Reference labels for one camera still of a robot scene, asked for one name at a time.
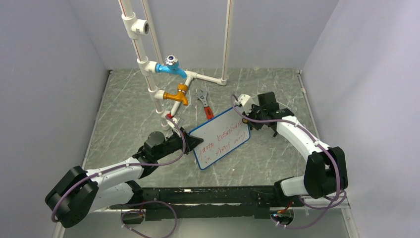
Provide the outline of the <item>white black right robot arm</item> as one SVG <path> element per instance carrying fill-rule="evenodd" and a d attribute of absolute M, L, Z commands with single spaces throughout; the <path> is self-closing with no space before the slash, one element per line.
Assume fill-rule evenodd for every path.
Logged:
<path fill-rule="evenodd" d="M 344 151 L 330 147 L 310 133 L 289 108 L 280 108 L 273 92 L 258 95 L 258 102 L 247 95 L 240 96 L 247 125 L 259 130 L 264 125 L 287 139 L 306 162 L 300 177 L 281 179 L 274 184 L 273 200 L 284 206 L 293 197 L 308 195 L 314 199 L 339 194 L 348 186 Z"/>

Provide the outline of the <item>blue framed whiteboard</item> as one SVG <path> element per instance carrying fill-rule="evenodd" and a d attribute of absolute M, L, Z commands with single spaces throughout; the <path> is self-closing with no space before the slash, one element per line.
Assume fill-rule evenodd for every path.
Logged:
<path fill-rule="evenodd" d="M 243 112 L 238 106 L 229 108 L 189 132 L 191 136 L 203 139 L 193 149 L 200 170 L 205 170 L 250 139 L 248 125 L 235 110 Z"/>

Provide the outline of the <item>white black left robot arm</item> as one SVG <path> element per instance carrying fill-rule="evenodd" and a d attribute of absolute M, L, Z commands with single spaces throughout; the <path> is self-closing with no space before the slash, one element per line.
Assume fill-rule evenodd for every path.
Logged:
<path fill-rule="evenodd" d="M 137 153 L 122 162 L 90 170 L 72 167 L 45 197 L 52 221 L 71 228 L 98 209 L 117 204 L 138 207 L 143 198 L 136 180 L 160 167 L 160 159 L 178 150 L 182 155 L 187 154 L 203 141 L 184 128 L 173 130 L 170 137 L 154 131 Z"/>

